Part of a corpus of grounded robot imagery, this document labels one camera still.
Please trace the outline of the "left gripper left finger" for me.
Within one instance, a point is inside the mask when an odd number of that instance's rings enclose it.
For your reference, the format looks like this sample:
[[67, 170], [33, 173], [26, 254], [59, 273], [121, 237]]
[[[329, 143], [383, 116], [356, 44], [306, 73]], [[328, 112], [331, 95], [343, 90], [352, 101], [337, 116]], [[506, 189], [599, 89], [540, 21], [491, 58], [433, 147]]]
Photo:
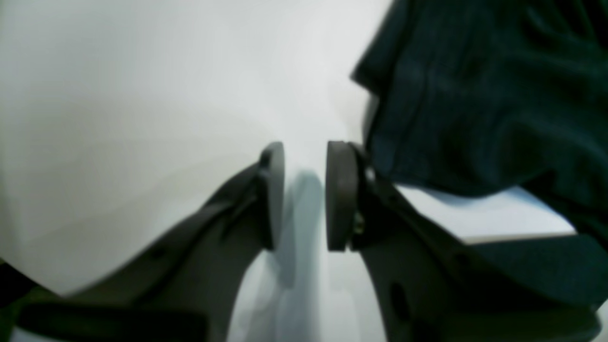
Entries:
[[17, 329], [69, 342], [225, 342], [247, 269], [280, 239], [284, 184], [284, 147], [272, 142], [119, 270], [24, 307]]

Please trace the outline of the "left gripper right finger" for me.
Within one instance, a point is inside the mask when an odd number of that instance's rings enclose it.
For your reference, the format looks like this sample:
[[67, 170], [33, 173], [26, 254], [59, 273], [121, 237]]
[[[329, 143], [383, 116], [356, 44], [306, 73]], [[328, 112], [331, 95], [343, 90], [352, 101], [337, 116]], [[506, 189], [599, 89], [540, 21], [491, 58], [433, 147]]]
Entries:
[[468, 245], [419, 213], [361, 146], [326, 151], [328, 249], [363, 258], [389, 342], [590, 342], [601, 332], [595, 238]]

